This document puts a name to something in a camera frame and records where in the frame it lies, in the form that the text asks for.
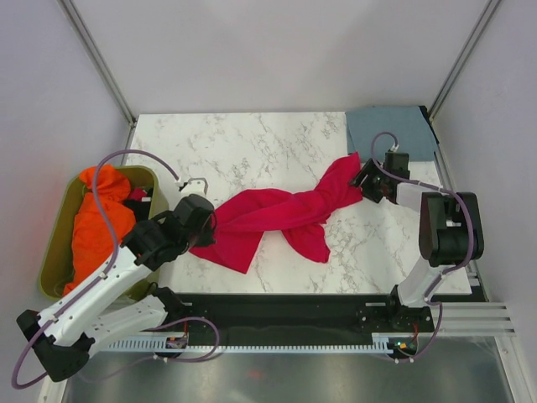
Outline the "red t-shirt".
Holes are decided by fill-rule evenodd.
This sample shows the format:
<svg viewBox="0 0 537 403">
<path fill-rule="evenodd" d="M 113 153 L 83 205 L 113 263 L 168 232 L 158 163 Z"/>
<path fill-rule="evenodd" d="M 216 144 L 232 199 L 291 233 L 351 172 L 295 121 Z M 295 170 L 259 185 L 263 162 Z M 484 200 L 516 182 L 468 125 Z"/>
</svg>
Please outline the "red t-shirt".
<svg viewBox="0 0 537 403">
<path fill-rule="evenodd" d="M 246 274 L 266 232 L 280 231 L 302 257 L 325 264 L 330 257 L 325 229 L 331 214 L 362 200 L 350 185 L 361 160 L 353 153 L 335 160 L 314 189 L 290 193 L 274 188 L 248 189 L 216 209 L 216 242 L 195 247 L 198 258 Z"/>
</svg>

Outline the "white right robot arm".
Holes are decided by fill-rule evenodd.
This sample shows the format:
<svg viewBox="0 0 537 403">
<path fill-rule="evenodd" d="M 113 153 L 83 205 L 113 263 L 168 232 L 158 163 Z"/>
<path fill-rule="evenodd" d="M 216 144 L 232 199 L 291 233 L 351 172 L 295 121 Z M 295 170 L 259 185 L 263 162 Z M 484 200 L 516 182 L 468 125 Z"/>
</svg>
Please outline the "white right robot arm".
<svg viewBox="0 0 537 403">
<path fill-rule="evenodd" d="M 477 196 L 412 180 L 409 155 L 385 153 L 369 159 L 350 180 L 362 196 L 383 199 L 419 215 L 420 256 L 407 277 L 391 290 L 379 321 L 389 329 L 431 331 L 432 298 L 447 276 L 482 257 L 484 237 Z"/>
</svg>

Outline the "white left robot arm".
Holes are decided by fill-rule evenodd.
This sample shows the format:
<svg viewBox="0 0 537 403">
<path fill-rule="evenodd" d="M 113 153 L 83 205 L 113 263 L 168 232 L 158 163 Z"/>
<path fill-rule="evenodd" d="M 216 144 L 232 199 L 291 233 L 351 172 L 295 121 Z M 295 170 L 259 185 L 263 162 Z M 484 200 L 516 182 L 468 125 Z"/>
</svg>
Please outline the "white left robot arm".
<svg viewBox="0 0 537 403">
<path fill-rule="evenodd" d="M 168 287 L 116 311 L 106 309 L 163 264 L 194 246 L 213 244 L 214 206 L 199 194 L 180 199 L 172 211 L 138 222 L 105 262 L 67 296 L 42 311 L 26 310 L 16 319 L 47 376 L 54 382 L 79 372 L 110 344 L 146 330 L 175 330 L 185 306 Z"/>
</svg>

